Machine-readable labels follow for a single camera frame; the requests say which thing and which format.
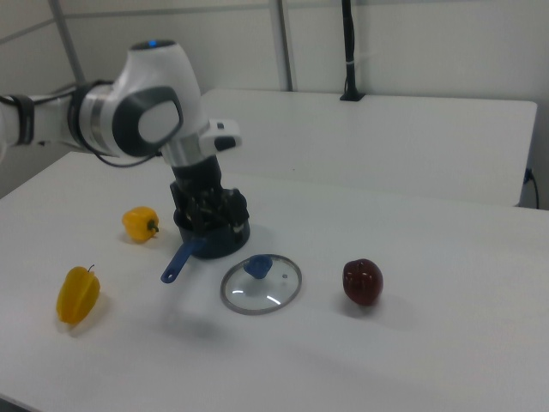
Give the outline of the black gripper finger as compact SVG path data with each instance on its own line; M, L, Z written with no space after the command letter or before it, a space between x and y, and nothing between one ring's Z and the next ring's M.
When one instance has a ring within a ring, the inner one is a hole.
M190 221L192 223L193 231L197 234L205 234L208 209L204 207L202 201L192 199L190 201Z
M243 195L231 195L228 199L231 227L235 232L244 228L248 222L247 201Z

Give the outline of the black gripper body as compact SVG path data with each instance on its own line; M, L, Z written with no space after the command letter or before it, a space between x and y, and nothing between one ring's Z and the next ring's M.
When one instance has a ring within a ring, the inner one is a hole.
M170 189L175 203L173 219L176 224L192 224L190 201L196 199L208 209L206 224L231 224L228 199L243 195L240 190L226 189L221 184L220 165L215 156L193 166L174 167L175 181Z

